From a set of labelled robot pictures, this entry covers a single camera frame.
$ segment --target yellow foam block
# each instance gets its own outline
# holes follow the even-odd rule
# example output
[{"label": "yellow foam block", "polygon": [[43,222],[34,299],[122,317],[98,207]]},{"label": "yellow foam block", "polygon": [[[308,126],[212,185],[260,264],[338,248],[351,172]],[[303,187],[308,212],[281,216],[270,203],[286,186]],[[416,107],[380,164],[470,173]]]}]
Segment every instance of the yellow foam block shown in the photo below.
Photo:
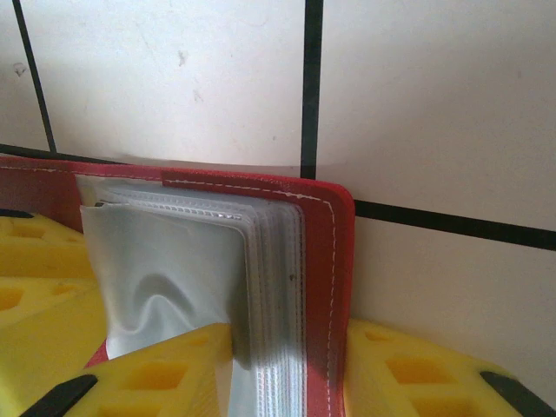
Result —
[{"label": "yellow foam block", "polygon": [[41,215],[0,217],[0,275],[94,278],[83,235]]},{"label": "yellow foam block", "polygon": [[519,417],[479,372],[496,365],[366,321],[347,329],[348,417]]},{"label": "yellow foam block", "polygon": [[66,417],[224,417],[231,335],[213,324],[91,367],[98,382]]},{"label": "yellow foam block", "polygon": [[0,328],[37,314],[85,291],[96,281],[0,276]]},{"label": "yellow foam block", "polygon": [[[35,290],[36,297],[43,290],[46,294],[55,291],[42,283]],[[0,327],[0,416],[21,414],[56,384],[83,369],[103,343],[106,321],[100,292],[97,288],[76,292],[62,291],[65,301],[49,300],[48,308],[42,305],[34,314],[32,306],[23,304],[23,294],[22,307],[27,309],[14,310],[4,319]],[[9,311],[0,311],[0,317]]]}]

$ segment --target black strip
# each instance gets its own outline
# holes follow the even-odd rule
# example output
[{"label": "black strip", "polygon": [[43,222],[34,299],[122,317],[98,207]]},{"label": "black strip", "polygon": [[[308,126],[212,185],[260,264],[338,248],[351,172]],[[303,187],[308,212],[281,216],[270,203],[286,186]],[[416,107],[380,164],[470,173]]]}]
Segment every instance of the black strip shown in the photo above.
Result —
[{"label": "black strip", "polygon": [[23,148],[21,146],[4,145],[0,143],[0,154],[23,156],[25,158],[64,160],[73,162],[93,162],[93,163],[121,163],[106,161],[104,159],[88,158],[86,156],[76,156],[70,154],[60,154],[49,152],[48,150]]},{"label": "black strip", "polygon": [[528,228],[513,224],[490,222],[458,215],[444,215],[431,211],[417,210],[355,200],[355,213],[368,219],[383,220],[430,228],[457,235],[480,237],[491,241],[514,243],[531,248],[556,250],[556,232],[541,228]]},{"label": "black strip", "polygon": [[305,2],[305,50],[303,52],[303,112],[301,115],[301,178],[316,178],[316,143],[321,93],[321,46],[323,0]]},{"label": "black strip", "polygon": [[41,116],[43,117],[46,140],[49,143],[50,152],[56,152],[56,144],[54,142],[54,135],[52,135],[52,126],[50,125],[49,112],[46,109],[43,87],[41,85],[41,79],[38,76],[38,69],[36,68],[35,56],[33,55],[33,49],[31,48],[29,32],[27,31],[27,25],[25,24],[25,18],[23,17],[21,2],[20,0],[13,0],[13,4],[14,11],[16,12],[17,24],[19,25],[19,32],[21,33],[21,40],[23,41],[23,47],[25,48],[25,55],[27,56],[27,63],[29,64],[29,70],[31,76],[33,77],[33,84],[35,85],[38,107],[41,110]]},{"label": "black strip", "polygon": [[26,211],[0,208],[0,217],[13,217],[16,219],[32,219],[35,216],[33,216],[31,213],[27,213]]},{"label": "black strip", "polygon": [[78,376],[52,388],[33,404],[21,417],[62,417],[95,386],[98,379],[93,374]]},{"label": "black strip", "polygon": [[523,417],[556,417],[556,411],[521,382],[490,371],[481,372],[480,376]]}]

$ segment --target black grout line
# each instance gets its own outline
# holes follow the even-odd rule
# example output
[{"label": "black grout line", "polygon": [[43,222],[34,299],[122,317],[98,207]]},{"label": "black grout line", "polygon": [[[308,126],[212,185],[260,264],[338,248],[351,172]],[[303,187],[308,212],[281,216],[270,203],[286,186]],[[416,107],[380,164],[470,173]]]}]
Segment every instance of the black grout line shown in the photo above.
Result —
[{"label": "black grout line", "polygon": [[323,0],[305,2],[303,104],[301,114],[301,178],[316,178],[316,146],[321,93]]},{"label": "black grout line", "polygon": [[355,213],[368,219],[556,251],[556,232],[542,228],[528,228],[361,200],[355,200]]},{"label": "black grout line", "polygon": [[49,152],[48,150],[31,149],[31,148],[24,148],[21,146],[5,145],[3,143],[0,143],[0,154],[23,156],[25,158],[64,160],[64,161],[72,161],[72,162],[115,163],[115,164],[122,163],[122,162],[107,161],[104,159],[88,158],[86,156],[60,154],[57,152],[54,153],[54,152]]},{"label": "black grout line", "polygon": [[49,144],[50,152],[56,152],[56,143],[54,142],[54,135],[52,134],[52,126],[50,125],[49,112],[46,109],[46,100],[44,100],[43,87],[41,86],[41,79],[38,76],[38,69],[36,67],[35,56],[33,55],[33,49],[31,48],[31,40],[29,38],[29,32],[27,31],[27,25],[25,24],[25,18],[23,17],[23,9],[21,7],[20,0],[13,0],[14,11],[16,12],[17,25],[19,26],[19,32],[21,33],[21,40],[23,41],[23,47],[25,48],[25,55],[27,56],[27,63],[29,64],[29,70],[33,78],[33,84],[35,85],[36,100],[38,101],[38,107],[41,110],[41,116],[43,118],[44,133],[46,134],[46,140]]}]

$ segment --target card holder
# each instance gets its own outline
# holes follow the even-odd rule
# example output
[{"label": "card holder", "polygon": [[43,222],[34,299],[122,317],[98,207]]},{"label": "card holder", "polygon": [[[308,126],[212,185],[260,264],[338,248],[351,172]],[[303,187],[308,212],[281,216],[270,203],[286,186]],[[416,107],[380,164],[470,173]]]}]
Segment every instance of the card holder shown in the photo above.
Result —
[{"label": "card holder", "polygon": [[[38,213],[82,230],[77,184],[132,181],[169,189],[293,203],[303,213],[307,416],[341,417],[354,255],[354,201],[341,186],[274,175],[0,157],[0,207]],[[89,365],[107,359],[104,344]]]},{"label": "card holder", "polygon": [[[285,202],[156,185],[100,183],[95,192],[106,204],[82,208],[82,218],[110,317],[108,356],[212,322],[231,322],[229,415],[306,415],[301,210]],[[230,232],[242,242],[230,239]],[[156,256],[145,253],[149,248]],[[122,251],[143,267],[129,265]],[[240,257],[244,265],[238,274]],[[195,271],[189,267],[186,273],[184,260],[194,263]],[[211,281],[206,275],[215,263],[222,268]],[[216,297],[215,281],[224,288]],[[139,287],[150,290],[142,306],[130,301]],[[239,307],[242,302],[248,314]]]}]

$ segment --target red card holder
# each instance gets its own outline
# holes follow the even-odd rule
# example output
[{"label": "red card holder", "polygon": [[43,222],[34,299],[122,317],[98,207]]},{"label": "red card holder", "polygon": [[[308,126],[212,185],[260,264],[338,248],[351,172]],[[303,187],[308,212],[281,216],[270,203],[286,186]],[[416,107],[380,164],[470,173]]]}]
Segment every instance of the red card holder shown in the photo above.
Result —
[{"label": "red card holder", "polygon": [[[2,157],[0,208],[39,213],[81,231],[76,175],[143,179],[166,187],[249,195],[301,207],[306,227],[308,416],[344,415],[354,200],[343,187],[271,175]],[[101,347],[89,364],[106,359]]]}]

